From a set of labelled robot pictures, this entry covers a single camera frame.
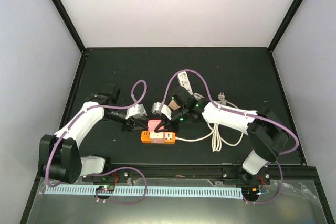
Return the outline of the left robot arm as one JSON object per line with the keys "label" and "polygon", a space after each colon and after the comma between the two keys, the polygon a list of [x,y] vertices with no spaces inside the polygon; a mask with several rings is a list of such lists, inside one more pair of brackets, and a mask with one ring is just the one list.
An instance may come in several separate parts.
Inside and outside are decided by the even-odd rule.
{"label": "left robot arm", "polygon": [[147,112],[140,99],[131,94],[132,105],[119,106],[120,89],[108,85],[105,92],[91,94],[79,112],[53,135],[44,135],[39,143],[38,174],[49,187],[61,183],[73,184],[79,177],[94,174],[108,181],[113,174],[107,158],[81,156],[79,147],[92,128],[102,120],[119,122],[124,131],[145,130]]}

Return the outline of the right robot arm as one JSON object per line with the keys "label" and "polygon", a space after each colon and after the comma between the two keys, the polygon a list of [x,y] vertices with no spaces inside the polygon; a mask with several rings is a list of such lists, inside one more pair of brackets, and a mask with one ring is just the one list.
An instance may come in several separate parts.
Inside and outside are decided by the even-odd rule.
{"label": "right robot arm", "polygon": [[253,149],[238,171],[239,179],[245,184],[252,183],[263,167],[277,161],[290,138],[289,132],[271,110],[263,113],[244,111],[227,106],[226,102],[210,101],[198,93],[190,94],[183,86],[174,90],[168,105],[154,103],[152,113],[162,117],[156,132],[176,130],[184,120],[206,122],[212,132],[215,152],[225,142],[219,133],[220,126],[248,136]]}

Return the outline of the beige cube plug adapter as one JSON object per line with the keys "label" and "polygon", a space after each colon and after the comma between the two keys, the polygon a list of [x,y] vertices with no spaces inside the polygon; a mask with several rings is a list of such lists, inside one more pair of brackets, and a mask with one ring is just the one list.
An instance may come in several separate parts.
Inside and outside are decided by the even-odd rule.
{"label": "beige cube plug adapter", "polygon": [[176,110],[178,110],[178,109],[181,107],[181,105],[180,105],[176,100],[172,99],[172,100],[170,101],[170,103],[168,104],[168,107],[169,107],[172,111],[176,111]]}

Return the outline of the pink plug adapter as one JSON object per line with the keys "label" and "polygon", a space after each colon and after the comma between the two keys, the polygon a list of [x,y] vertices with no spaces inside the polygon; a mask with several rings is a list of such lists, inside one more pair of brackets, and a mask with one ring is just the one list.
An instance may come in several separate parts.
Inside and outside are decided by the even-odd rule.
{"label": "pink plug adapter", "polygon": [[148,131],[149,132],[164,132],[165,128],[160,119],[150,119],[148,120]]}

